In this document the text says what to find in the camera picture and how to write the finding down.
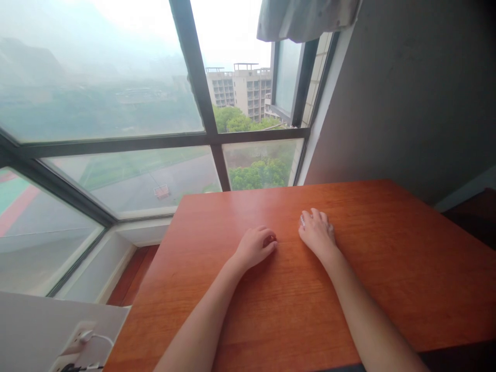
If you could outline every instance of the window frame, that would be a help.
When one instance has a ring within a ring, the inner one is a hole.
[[[190,1],[169,0],[169,3],[175,22],[179,43],[184,56],[184,61],[187,67],[191,90],[205,128],[204,131],[151,136],[20,144],[2,129],[3,126],[0,122],[0,168],[8,166],[14,169],[38,187],[103,226],[102,233],[88,246],[78,260],[71,266],[68,272],[48,293],[48,297],[53,297],[56,295],[72,273],[74,273],[81,262],[89,255],[89,253],[94,249],[94,247],[111,227],[122,223],[171,217],[174,214],[157,214],[130,219],[118,219],[112,214],[111,211],[107,210],[103,203],[100,203],[96,199],[90,197],[89,193],[74,186],[69,179],[63,178],[62,173],[57,173],[51,167],[42,162],[43,158],[208,145],[210,146],[212,152],[222,191],[230,191],[227,165],[222,149],[223,144],[293,140],[302,138],[303,146],[293,184],[296,184],[298,181],[301,164],[304,159],[306,144],[311,133],[311,125],[308,128],[300,128],[300,126],[315,56],[317,54],[319,39],[304,43],[301,46],[302,50],[300,53],[297,84],[294,91],[292,110],[289,115],[275,106],[279,43],[273,43],[271,53],[271,84],[266,85],[266,89],[270,89],[271,91],[270,109],[288,120],[288,123],[290,123],[293,128],[276,131],[218,133]],[[322,75],[323,81],[327,76],[334,54],[334,52],[331,52],[331,49],[332,48],[329,50],[325,70]],[[320,101],[322,89],[323,84],[319,87],[317,102],[315,104],[315,110],[312,114],[311,123],[315,117],[316,108],[318,107],[318,101]]]
[[[275,99],[277,96],[277,73],[279,68],[281,42],[273,42],[270,57],[270,68],[272,71],[270,104],[271,110],[284,118],[292,127],[300,128],[305,109],[306,96],[310,87],[312,69],[314,67],[319,39],[301,43],[300,60],[298,62],[298,72],[296,76],[296,86],[294,87],[293,102],[291,112],[287,112],[277,106]]]

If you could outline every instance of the gray curtain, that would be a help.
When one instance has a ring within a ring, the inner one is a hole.
[[[355,19],[360,0],[263,0],[257,39],[307,42],[339,31]]]

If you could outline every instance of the road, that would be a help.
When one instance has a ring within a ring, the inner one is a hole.
[[[119,213],[176,206],[182,194],[201,193],[204,187],[217,182],[213,158],[205,155],[104,186],[92,194]],[[164,184],[169,187],[170,196],[160,200],[153,188]]]

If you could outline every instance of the person's left hand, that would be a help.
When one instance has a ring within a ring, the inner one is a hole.
[[[265,226],[258,226],[244,233],[232,258],[248,270],[266,259],[276,247],[275,233]]]

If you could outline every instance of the orange wooden table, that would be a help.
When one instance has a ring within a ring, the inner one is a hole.
[[[214,370],[319,370],[358,363],[331,281],[298,236],[329,215],[338,246],[417,351],[496,337],[496,253],[391,181],[188,195],[141,285],[105,371],[152,371],[252,226],[275,254],[241,280]]]

